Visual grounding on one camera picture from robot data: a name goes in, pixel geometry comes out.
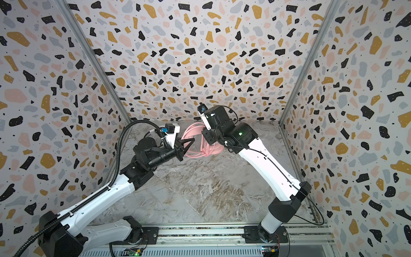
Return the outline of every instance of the marble tabletop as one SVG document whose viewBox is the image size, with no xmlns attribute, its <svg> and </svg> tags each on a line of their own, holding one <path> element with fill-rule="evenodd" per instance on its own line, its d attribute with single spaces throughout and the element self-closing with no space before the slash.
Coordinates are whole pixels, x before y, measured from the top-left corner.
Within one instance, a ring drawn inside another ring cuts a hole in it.
<svg viewBox="0 0 411 257">
<path fill-rule="evenodd" d="M 193 122 L 176 122 L 181 134 Z M 293 176 L 290 158 L 276 122 L 248 122 L 277 161 Z M 152 127 L 137 124 L 132 128 L 121 155 L 121 166 L 127 166 L 134 155 L 133 147 Z M 159 142 L 157 135 L 152 135 Z M 192 146 L 198 149 L 201 137 Z M 225 149 L 218 155 L 197 159 L 172 159 L 159 166 L 154 176 L 98 216 L 93 225 L 115 222 L 131 215 L 140 223 L 256 222 L 267 213 L 275 198 L 267 182 L 243 158 Z M 312 220 L 310 209 L 303 204 L 298 214 Z M 290 222 L 304 222 L 293 217 Z"/>
</svg>

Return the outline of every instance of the vented metal panel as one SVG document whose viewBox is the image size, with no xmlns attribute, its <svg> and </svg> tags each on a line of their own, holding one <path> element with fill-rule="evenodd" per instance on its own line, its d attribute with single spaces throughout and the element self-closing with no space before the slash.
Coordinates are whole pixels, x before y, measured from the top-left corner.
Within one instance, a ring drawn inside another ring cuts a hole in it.
<svg viewBox="0 0 411 257">
<path fill-rule="evenodd" d="M 125 247 L 113 247 L 115 256 L 124 256 Z M 80 256 L 110 256 L 109 248 L 95 248 Z M 148 247 L 142 256 L 179 257 L 262 257 L 261 246 L 211 246 L 211 247 Z"/>
</svg>

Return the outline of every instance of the black mounting plate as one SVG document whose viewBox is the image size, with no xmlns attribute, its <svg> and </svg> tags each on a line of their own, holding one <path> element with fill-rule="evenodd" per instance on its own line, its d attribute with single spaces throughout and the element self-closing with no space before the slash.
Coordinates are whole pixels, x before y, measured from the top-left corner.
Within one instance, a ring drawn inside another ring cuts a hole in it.
<svg viewBox="0 0 411 257">
<path fill-rule="evenodd" d="M 144 247 L 145 245 L 155 245 L 157 244 L 158 238 L 158 227 L 142 227 L 143 241 L 139 246 Z M 116 241 L 112 243 L 113 245 L 126 245 L 128 243 L 124 241 Z"/>
<path fill-rule="evenodd" d="M 277 230 L 274 232 L 274 240 L 271 242 L 273 244 L 277 244 L 278 242 L 276 240 L 277 237 L 275 235 L 278 235 L 278 238 L 280 239 L 280 243 L 288 243 L 288 238 L 287 238 L 287 232 L 285 230 L 284 226 L 279 226 Z M 266 243 L 263 240 L 260 239 L 260 236 L 258 235 L 258 227 L 257 226 L 245 226 L 244 227 L 244 236 L 245 242 L 246 243 Z"/>
</svg>

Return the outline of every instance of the pink cable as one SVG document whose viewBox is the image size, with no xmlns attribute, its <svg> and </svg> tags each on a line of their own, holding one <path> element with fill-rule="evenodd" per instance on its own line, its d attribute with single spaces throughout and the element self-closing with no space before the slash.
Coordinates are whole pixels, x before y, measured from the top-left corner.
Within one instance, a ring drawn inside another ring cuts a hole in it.
<svg viewBox="0 0 411 257">
<path fill-rule="evenodd" d="M 196 122 L 191 124 L 185 131 L 181 139 L 188 139 L 188 138 L 193 138 L 195 135 L 201 134 L 201 131 L 203 131 L 203 128 L 206 126 L 202 122 Z M 221 153 L 224 150 L 224 146 L 220 145 L 218 142 L 215 142 L 211 146 L 207 143 L 206 140 L 204 140 L 203 135 L 201 134 L 201 147 L 200 147 L 200 152 L 188 150 L 185 156 L 189 158 L 200 158 L 204 156 L 209 156 L 211 154 L 218 154 Z"/>
</svg>

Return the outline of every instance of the pink object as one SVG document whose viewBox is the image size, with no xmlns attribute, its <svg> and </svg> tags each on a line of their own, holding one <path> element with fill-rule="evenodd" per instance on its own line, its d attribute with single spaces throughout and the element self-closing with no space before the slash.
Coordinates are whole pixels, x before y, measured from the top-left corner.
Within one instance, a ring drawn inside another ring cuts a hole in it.
<svg viewBox="0 0 411 257">
<path fill-rule="evenodd" d="M 202 122 L 196 122 L 191 124 L 185 131 L 181 139 L 188 139 L 188 138 L 193 138 L 195 135 L 200 135 L 201 131 L 203 131 L 203 128 L 206 126 Z M 201 147 L 200 147 L 200 152 L 188 150 L 185 156 L 189 158 L 200 158 L 204 156 L 209 156 L 211 154 L 218 154 L 221 153 L 224 150 L 224 146 L 220 145 L 219 143 L 214 143 L 212 145 L 209 145 L 207 141 L 204 140 L 204 137 L 201 136 Z"/>
</svg>

